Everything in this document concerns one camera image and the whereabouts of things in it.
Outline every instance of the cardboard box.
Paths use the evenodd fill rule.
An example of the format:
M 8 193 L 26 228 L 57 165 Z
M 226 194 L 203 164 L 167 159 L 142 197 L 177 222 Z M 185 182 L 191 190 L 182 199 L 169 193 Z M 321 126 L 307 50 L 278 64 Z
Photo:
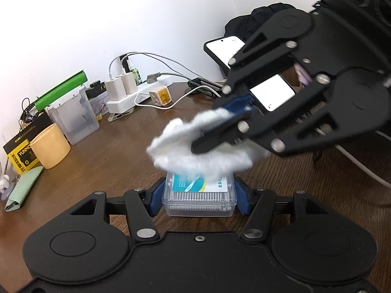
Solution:
M 4 145 L 5 153 L 19 174 L 32 169 L 39 162 L 30 147 L 30 142 L 52 123 L 47 113 L 43 112 Z

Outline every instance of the white power strip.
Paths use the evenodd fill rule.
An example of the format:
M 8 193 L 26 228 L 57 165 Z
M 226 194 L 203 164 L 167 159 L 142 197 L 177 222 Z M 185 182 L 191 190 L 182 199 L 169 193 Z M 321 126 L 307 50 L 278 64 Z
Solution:
M 123 113 L 130 108 L 133 108 L 135 106 L 134 99 L 136 98 L 138 93 L 148 93 L 151 89 L 158 87 L 158 86 L 170 86 L 173 82 L 171 80 L 171 76 L 161 76 L 158 78 L 158 81 L 153 84 L 143 83 L 140 86 L 137 87 L 137 91 L 135 93 L 132 93 L 130 95 L 127 95 L 126 98 L 118 101 L 108 101 L 107 102 L 107 108 L 109 108 L 110 113 Z M 150 95 L 139 95 L 137 98 L 137 103 L 150 98 Z

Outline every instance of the phone charger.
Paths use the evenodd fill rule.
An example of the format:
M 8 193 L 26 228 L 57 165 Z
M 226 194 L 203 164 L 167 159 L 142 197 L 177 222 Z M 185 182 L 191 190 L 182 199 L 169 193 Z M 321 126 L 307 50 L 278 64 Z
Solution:
M 171 95 L 167 86 L 159 86 L 149 91 L 152 102 L 156 106 L 165 106 L 171 102 Z

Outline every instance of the cotton swab box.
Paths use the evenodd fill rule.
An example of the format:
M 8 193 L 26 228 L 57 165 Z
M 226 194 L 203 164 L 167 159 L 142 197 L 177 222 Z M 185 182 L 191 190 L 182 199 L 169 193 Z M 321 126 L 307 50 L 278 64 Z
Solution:
M 168 173 L 162 201 L 169 216 L 231 216 L 237 203 L 233 176 L 206 182 Z

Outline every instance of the smartphone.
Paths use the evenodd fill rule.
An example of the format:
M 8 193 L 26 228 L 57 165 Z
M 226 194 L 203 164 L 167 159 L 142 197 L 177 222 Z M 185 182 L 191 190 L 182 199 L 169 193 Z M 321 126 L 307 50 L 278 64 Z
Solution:
M 238 36 L 231 35 L 215 39 L 204 44 L 204 51 L 228 75 L 229 60 L 244 46 Z M 295 91 L 279 74 L 250 89 L 253 96 L 261 103 L 263 113 L 276 110 L 295 95 Z
M 276 110 L 296 94 L 292 86 L 280 75 L 256 85 L 250 92 L 268 112 Z
M 204 51 L 221 67 L 227 75 L 230 67 L 229 60 L 244 46 L 238 36 L 231 35 L 211 40 L 204 44 Z

